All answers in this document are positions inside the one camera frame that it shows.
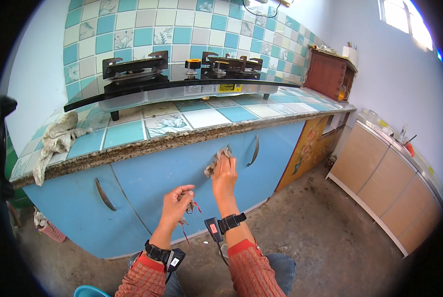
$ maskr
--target cabinet handle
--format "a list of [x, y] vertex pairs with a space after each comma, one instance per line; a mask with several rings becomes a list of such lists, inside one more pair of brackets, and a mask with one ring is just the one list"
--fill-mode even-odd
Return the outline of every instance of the cabinet handle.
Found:
[[256, 160], [258, 152], [259, 152], [259, 136], [258, 134], [256, 134], [256, 148], [254, 149], [253, 160], [251, 160], [251, 163], [248, 163], [248, 167], [253, 165], [254, 161]]
[[95, 178], [94, 182], [96, 183], [96, 187], [98, 189], [99, 195], [101, 196], [101, 199], [103, 200], [104, 204], [106, 204], [106, 206], [110, 210], [116, 211], [116, 208], [114, 208], [114, 206], [111, 203], [111, 201], [109, 201], [109, 199], [107, 198], [106, 193], [104, 193], [103, 188], [101, 188], [101, 185], [99, 184], [99, 180], [97, 178]]

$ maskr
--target pen holder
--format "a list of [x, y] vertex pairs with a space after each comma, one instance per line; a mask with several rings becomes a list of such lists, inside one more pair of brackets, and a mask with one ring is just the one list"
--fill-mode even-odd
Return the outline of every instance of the pen holder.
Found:
[[347, 57], [350, 62], [355, 65], [355, 67], [357, 66], [357, 62], [358, 62], [358, 51], [350, 48], [350, 47], [343, 47], [343, 51], [342, 51], [342, 56]]

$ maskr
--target person's left hand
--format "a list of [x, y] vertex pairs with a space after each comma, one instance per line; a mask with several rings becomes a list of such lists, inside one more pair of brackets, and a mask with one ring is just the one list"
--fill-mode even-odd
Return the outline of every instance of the person's left hand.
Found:
[[173, 231], [177, 227], [177, 223], [183, 217], [183, 213], [187, 209], [190, 201], [195, 197], [192, 191], [195, 188], [192, 184], [178, 186], [163, 198], [162, 217], [159, 226], [166, 227]]

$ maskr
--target jeans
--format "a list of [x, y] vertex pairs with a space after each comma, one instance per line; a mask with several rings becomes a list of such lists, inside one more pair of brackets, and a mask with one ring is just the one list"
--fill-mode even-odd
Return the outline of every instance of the jeans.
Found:
[[[270, 254], [267, 255], [266, 258], [274, 270], [276, 282], [284, 294], [288, 296], [292, 289], [294, 275], [296, 274], [296, 262], [288, 255], [283, 254]], [[172, 276], [165, 285], [163, 297], [185, 297], [175, 272], [172, 273]]]

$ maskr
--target blue cabinet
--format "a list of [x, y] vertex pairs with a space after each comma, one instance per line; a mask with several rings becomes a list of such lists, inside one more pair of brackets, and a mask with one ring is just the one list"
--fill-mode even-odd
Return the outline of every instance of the blue cabinet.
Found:
[[[95, 178], [116, 211], [103, 202]], [[63, 234], [98, 258], [141, 251], [151, 236], [109, 164], [47, 180], [41, 187], [29, 185], [24, 191]]]
[[[243, 134], [204, 141], [170, 150], [112, 163], [114, 173], [132, 207], [150, 232], [159, 223], [163, 196], [171, 189], [195, 185], [195, 201], [202, 213], [195, 210], [185, 214], [189, 225], [185, 233], [191, 235], [205, 230], [204, 220], [219, 217], [218, 207], [211, 190], [211, 179], [203, 171], [221, 147], [231, 145], [237, 158], [238, 181], [235, 186], [236, 202], [240, 211], [269, 198], [294, 150], [304, 122], [259, 129]], [[251, 166], [259, 138], [259, 153]], [[184, 238], [182, 228], [172, 234], [172, 240]]]

